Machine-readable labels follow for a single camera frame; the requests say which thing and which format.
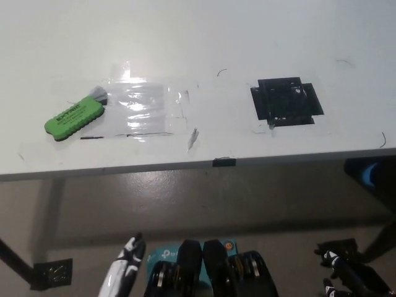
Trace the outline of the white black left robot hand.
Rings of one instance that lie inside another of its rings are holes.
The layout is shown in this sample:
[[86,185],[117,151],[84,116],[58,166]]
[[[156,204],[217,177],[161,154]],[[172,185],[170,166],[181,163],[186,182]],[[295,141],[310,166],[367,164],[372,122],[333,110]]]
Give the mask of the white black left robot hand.
[[142,233],[137,233],[123,247],[112,262],[102,283],[98,297],[128,297],[144,258],[146,243]]

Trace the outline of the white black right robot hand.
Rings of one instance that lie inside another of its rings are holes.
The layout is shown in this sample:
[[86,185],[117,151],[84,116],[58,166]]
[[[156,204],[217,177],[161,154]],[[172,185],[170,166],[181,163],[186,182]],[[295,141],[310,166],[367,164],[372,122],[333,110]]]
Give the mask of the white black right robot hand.
[[[333,271],[330,278],[323,279],[326,296],[395,296],[395,292],[372,267],[347,261],[335,251],[320,245],[314,252],[321,256],[321,265]],[[333,286],[331,279],[336,278],[348,291]]]

